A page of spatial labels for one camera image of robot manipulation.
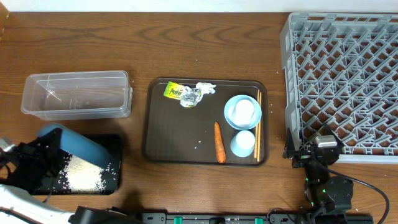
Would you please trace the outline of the pile of white rice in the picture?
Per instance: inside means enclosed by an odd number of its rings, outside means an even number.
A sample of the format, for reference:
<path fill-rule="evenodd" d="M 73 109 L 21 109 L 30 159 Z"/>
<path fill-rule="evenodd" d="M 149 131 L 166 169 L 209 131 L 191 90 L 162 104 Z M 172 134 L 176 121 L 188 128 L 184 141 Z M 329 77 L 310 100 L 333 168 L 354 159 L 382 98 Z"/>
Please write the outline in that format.
<path fill-rule="evenodd" d="M 103 169 L 79 157 L 71 156 L 63 171 L 67 186 L 73 193 L 95 193 L 104 190 Z"/>

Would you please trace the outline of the orange carrot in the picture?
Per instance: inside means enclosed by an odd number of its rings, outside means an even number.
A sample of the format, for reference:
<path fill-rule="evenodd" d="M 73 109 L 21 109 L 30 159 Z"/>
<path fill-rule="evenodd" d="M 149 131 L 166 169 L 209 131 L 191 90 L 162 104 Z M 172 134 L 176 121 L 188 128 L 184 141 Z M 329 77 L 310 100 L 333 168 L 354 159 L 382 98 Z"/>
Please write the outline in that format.
<path fill-rule="evenodd" d="M 214 123 L 214 137 L 215 137 L 215 151 L 216 151 L 217 161 L 219 163 L 225 163 L 226 153 L 224 149 L 221 128 L 217 121 Z"/>

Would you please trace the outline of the light blue cup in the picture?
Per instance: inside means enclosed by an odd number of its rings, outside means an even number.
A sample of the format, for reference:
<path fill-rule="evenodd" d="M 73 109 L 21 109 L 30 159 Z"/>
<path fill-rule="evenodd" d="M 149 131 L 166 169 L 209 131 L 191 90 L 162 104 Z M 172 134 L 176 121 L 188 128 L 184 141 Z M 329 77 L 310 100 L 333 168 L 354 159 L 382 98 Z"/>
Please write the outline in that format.
<path fill-rule="evenodd" d="M 251 131 L 243 130 L 231 140 L 230 148 L 235 156 L 247 157 L 254 151 L 255 142 L 255 135 Z"/>

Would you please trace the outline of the light blue bowl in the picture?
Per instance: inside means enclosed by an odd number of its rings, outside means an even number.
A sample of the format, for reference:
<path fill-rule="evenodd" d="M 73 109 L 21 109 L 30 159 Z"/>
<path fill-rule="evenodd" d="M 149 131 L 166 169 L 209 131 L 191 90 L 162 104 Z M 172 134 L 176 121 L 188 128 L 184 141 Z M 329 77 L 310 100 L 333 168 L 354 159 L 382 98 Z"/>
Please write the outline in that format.
<path fill-rule="evenodd" d="M 253 105 L 254 105 L 254 112 L 251 118 L 251 122 L 247 126 L 238 126 L 234 123 L 234 114 L 235 114 L 235 106 L 236 103 L 240 100 L 250 100 Z M 254 99 L 251 96 L 248 95 L 236 95 L 232 98 L 230 98 L 227 103 L 225 104 L 224 107 L 224 116 L 228 124 L 237 130 L 248 130 L 252 129 L 256 126 L 257 123 L 259 123 L 260 119 L 262 118 L 262 109 L 259 106 L 259 103 L 257 102 L 256 99 Z"/>

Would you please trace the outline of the white cup in bowl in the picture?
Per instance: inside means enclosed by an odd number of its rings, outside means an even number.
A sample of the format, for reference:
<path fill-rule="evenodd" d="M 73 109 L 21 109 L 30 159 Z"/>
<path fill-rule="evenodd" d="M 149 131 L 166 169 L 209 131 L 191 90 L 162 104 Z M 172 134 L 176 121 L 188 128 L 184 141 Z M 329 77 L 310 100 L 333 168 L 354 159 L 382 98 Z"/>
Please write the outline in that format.
<path fill-rule="evenodd" d="M 250 100 L 244 99 L 236 103 L 234 123 L 238 126 L 247 126 L 251 122 L 254 105 Z"/>

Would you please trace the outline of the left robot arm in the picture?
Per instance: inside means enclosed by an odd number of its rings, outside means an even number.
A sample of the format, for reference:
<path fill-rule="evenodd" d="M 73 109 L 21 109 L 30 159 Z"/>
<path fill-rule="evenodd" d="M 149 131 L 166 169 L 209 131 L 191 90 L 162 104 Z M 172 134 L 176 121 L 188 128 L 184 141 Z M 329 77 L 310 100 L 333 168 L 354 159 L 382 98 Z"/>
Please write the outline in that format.
<path fill-rule="evenodd" d="M 118 210 L 98 210 L 79 206 L 67 212 L 33 197 L 45 177 L 56 178 L 63 153 L 67 152 L 93 165 L 108 164 L 109 153 L 96 142 L 62 128 L 52 128 L 30 143 L 13 144 L 1 139 L 1 166 L 16 166 L 1 179 L 1 219 L 26 223 L 139 223 L 134 216 Z"/>

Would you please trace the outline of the black plastic tray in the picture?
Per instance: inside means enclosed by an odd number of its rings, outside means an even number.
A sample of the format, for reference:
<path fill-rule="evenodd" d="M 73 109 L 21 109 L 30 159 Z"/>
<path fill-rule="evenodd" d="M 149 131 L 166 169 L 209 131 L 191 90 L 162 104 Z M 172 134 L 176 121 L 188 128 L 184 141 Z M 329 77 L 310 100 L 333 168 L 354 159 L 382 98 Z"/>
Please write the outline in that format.
<path fill-rule="evenodd" d="M 118 190 L 120 183 L 119 176 L 121 170 L 121 158 L 123 152 L 121 138 L 117 134 L 91 134 L 87 135 L 87 138 L 104 146 L 111 154 L 111 162 L 105 168 L 102 168 L 104 190 L 95 193 L 73 193 L 67 186 L 67 180 L 63 171 L 72 154 L 63 152 L 63 161 L 61 165 L 62 169 L 58 173 L 58 176 L 54 180 L 51 178 L 44 179 L 43 186 L 41 186 L 41 188 L 39 188 L 34 195 L 110 195 Z"/>

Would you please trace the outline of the yellow foil snack wrapper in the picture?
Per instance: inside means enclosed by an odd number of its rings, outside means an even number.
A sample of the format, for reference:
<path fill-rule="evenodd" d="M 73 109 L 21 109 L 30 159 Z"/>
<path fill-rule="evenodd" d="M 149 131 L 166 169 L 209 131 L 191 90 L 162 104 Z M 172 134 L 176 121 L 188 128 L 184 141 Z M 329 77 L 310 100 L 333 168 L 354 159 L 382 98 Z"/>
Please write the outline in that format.
<path fill-rule="evenodd" d="M 199 88 L 190 88 L 189 86 L 174 82 L 168 82 L 164 91 L 164 96 L 179 100 L 180 104 L 186 108 L 196 106 L 203 98 Z"/>

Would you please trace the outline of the dark blue plate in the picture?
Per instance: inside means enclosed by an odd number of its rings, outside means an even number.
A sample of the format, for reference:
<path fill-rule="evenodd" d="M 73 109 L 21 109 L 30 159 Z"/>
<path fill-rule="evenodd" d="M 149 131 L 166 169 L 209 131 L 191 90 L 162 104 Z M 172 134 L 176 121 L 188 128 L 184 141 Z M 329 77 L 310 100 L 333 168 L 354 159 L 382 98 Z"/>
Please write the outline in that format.
<path fill-rule="evenodd" d="M 56 128 L 62 130 L 59 146 L 61 150 L 101 168 L 105 168 L 111 162 L 111 154 L 105 147 L 61 124 L 52 123 L 44 126 L 38 131 L 37 137 L 41 138 Z"/>

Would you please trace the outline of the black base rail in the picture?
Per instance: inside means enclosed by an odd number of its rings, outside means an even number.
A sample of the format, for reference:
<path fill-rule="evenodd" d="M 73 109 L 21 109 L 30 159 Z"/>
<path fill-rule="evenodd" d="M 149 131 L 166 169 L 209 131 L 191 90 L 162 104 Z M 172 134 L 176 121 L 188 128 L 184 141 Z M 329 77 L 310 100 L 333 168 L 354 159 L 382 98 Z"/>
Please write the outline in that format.
<path fill-rule="evenodd" d="M 366 215 L 319 215 L 270 213 L 269 215 L 187 215 L 166 213 L 143 213 L 142 223 L 145 224 L 316 224 L 316 223 L 348 223 L 370 224 L 374 220 Z"/>

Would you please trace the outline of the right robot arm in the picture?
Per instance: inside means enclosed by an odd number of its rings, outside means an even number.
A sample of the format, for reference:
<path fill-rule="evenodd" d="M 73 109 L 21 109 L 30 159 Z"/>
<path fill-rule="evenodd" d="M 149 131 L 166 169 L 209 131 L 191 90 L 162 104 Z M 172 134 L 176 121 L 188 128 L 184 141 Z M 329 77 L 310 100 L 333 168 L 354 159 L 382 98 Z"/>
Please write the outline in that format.
<path fill-rule="evenodd" d="M 340 157 L 343 143 L 326 128 L 326 134 L 317 136 L 306 150 L 297 151 L 291 130 L 283 158 L 292 160 L 293 168 L 305 170 L 305 196 L 312 209 L 296 216 L 294 223 L 348 223 L 346 211 L 351 208 L 353 181 L 338 174 L 330 175 L 328 166 Z"/>

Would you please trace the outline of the wooden chopstick right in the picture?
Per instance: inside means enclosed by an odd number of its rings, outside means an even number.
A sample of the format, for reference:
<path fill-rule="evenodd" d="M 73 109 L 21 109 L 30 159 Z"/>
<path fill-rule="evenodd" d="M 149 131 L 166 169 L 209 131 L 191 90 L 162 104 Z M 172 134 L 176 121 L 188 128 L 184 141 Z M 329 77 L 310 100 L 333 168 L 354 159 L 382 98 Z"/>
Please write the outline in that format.
<path fill-rule="evenodd" d="M 262 93 L 258 91 L 258 103 L 261 108 L 262 106 Z M 260 161 L 260 148 L 261 148 L 261 119 L 259 123 L 257 124 L 257 146 L 256 146 L 256 159 L 259 162 Z"/>

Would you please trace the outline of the clear plastic bin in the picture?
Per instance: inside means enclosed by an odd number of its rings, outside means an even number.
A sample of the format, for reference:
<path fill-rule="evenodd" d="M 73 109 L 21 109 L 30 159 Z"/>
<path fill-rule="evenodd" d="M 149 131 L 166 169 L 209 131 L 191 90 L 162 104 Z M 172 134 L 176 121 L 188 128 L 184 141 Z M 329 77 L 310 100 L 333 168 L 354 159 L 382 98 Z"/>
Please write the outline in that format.
<path fill-rule="evenodd" d="M 124 118 L 131 102 L 122 70 L 41 73 L 27 77 L 21 111 L 45 121 Z"/>

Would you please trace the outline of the grey dishwasher rack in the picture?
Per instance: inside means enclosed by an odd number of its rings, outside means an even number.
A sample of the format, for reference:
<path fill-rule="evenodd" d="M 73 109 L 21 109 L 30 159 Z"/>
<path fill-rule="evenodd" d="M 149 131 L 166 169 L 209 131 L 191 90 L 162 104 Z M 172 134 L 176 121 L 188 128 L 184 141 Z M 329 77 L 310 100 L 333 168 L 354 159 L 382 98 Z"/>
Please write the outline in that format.
<path fill-rule="evenodd" d="M 280 49 L 296 150 L 327 124 L 343 142 L 341 163 L 397 163 L 395 14 L 293 12 Z"/>

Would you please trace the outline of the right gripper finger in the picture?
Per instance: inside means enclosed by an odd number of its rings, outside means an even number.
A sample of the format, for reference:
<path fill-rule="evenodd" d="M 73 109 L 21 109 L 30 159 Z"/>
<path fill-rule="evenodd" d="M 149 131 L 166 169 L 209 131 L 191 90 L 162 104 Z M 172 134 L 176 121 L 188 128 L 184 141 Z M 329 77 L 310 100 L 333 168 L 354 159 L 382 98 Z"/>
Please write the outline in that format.
<path fill-rule="evenodd" d="M 329 125 L 324 124 L 323 129 L 325 131 L 326 136 L 333 137 L 337 145 L 343 145 L 343 142 L 341 141 L 341 139 L 331 130 Z"/>
<path fill-rule="evenodd" d="M 284 152 L 282 154 L 283 158 L 291 158 L 295 154 L 294 139 L 291 130 L 287 129 L 287 141 L 285 143 Z"/>

